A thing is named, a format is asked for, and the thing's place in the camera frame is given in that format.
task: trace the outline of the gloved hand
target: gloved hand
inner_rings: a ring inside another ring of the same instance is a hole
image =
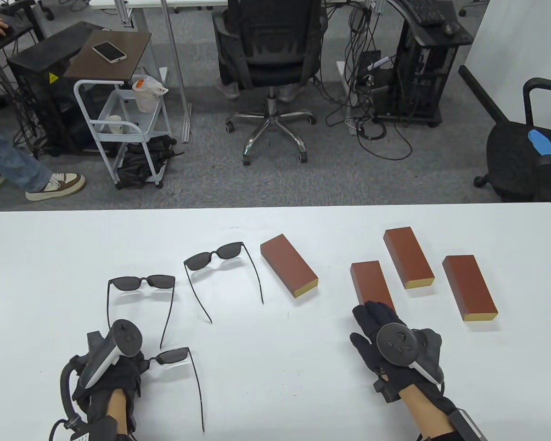
[[[88,423],[95,422],[106,415],[108,402],[116,389],[122,389],[127,401],[127,426],[129,433],[136,429],[133,418],[135,397],[141,396],[141,374],[147,370],[147,363],[142,352],[135,357],[121,355],[116,365],[110,365],[101,378],[89,389],[76,387],[72,399],[88,417]],[[86,365],[76,365],[80,375]]]
[[[359,351],[367,367],[375,372],[378,377],[381,378],[382,375],[387,376],[389,384],[391,384],[396,392],[408,388],[411,384],[431,384],[429,380],[416,370],[393,365],[381,355],[376,344],[378,331],[388,323],[401,323],[405,325],[391,307],[385,303],[366,302],[365,305],[358,305],[353,308],[353,317],[355,317],[355,320],[357,320],[363,333],[370,339],[371,343],[364,336],[356,332],[353,332],[349,337],[351,338],[351,343]]]

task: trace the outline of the wooden block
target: wooden block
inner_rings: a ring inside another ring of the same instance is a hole
[[[318,277],[281,234],[261,244],[261,255],[292,293],[299,297],[318,285]]]
[[[404,288],[419,288],[433,283],[435,274],[428,265],[412,228],[407,226],[386,230],[384,242]]]
[[[359,262],[351,265],[351,277],[357,298],[362,305],[365,302],[382,302],[396,310],[385,283],[384,273],[380,262]]]
[[[446,256],[443,268],[465,322],[490,321],[498,315],[473,256]]]

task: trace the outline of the sunglasses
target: sunglasses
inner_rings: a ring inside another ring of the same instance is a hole
[[[188,273],[188,269],[190,269],[190,271],[198,271],[198,269],[204,268],[212,260],[213,254],[216,254],[217,256],[219,256],[219,258],[224,260],[233,259],[239,256],[239,254],[241,253],[241,248],[245,250],[245,252],[247,253],[247,256],[249,256],[249,260],[251,261],[251,264],[253,265],[253,269],[255,270],[255,274],[257,275],[257,282],[259,283],[259,295],[261,296],[261,304],[264,304],[263,291],[261,290],[261,281],[259,279],[259,273],[257,272],[255,263],[253,263],[253,259],[251,258],[251,255],[249,254],[249,251],[244,243],[242,242],[228,243],[226,245],[221,246],[216,251],[213,251],[210,253],[204,252],[204,253],[196,254],[195,256],[192,256],[191,258],[184,261],[184,268],[186,269],[186,275],[188,276],[188,282],[190,282],[190,287],[192,288],[192,292],[194,293],[196,300],[198,300],[198,304],[202,308],[202,311],[204,311],[204,313],[206,314],[206,317],[208,317],[208,320],[210,321],[210,323],[212,323],[212,319],[210,318],[210,315],[208,315],[206,308],[204,308],[204,306],[202,305],[202,302],[200,302],[200,299],[196,294],[196,291],[194,290],[194,286],[192,285],[192,281],[190,279],[190,274]]]
[[[196,383],[198,384],[198,396],[200,397],[200,419],[202,420],[202,432],[204,430],[204,407],[202,407],[202,389],[200,389],[200,380],[198,379],[198,372],[196,371],[196,365],[194,365],[194,357],[192,357],[192,352],[189,347],[180,347],[178,349],[171,349],[170,351],[165,351],[160,353],[157,357],[150,358],[145,360],[145,366],[141,368],[141,372],[145,372],[149,369],[149,365],[152,360],[155,360],[160,365],[168,365],[171,363],[179,363],[190,356],[190,361],[192,362],[192,369],[194,369],[194,375],[196,376]]]
[[[159,343],[159,349],[162,348],[163,338],[167,330],[167,324],[169,323],[169,317],[171,315],[171,307],[173,306],[173,295],[175,292],[175,277],[164,276],[157,274],[149,277],[117,277],[116,279],[110,279],[108,281],[108,290],[106,290],[106,321],[108,321],[108,329],[110,329],[110,285],[114,285],[116,289],[120,291],[137,291],[141,287],[141,283],[147,281],[149,286],[159,289],[171,288],[171,302],[169,304],[169,313],[167,313],[166,324],[163,327],[162,340]]]

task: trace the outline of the black office chair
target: black office chair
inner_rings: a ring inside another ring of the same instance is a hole
[[[307,162],[304,142],[286,122],[307,119],[308,111],[281,114],[276,108],[275,87],[305,85],[320,69],[320,51],[328,27],[321,0],[229,0],[229,8],[213,14],[219,61],[245,89],[267,87],[263,112],[236,113],[225,121],[227,132],[234,121],[258,122],[242,153],[242,163],[251,164],[253,143],[275,124],[288,134],[299,150],[300,162]]]
[[[551,90],[551,80],[532,78],[523,87],[526,124],[501,121],[488,136],[488,173],[473,180],[475,187],[487,183],[503,202],[551,202],[551,155],[541,156],[528,138],[537,129],[551,141],[551,129],[536,127],[531,91]]]
[[[470,6],[479,6],[489,2],[490,0],[473,0],[473,2],[461,6],[460,17],[465,17],[467,15],[467,8],[469,8]]]

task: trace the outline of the plastic bag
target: plastic bag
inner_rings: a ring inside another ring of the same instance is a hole
[[[143,78],[133,84],[137,107],[143,113],[154,112],[160,97],[164,96],[168,91],[169,89],[149,75],[144,75]]]

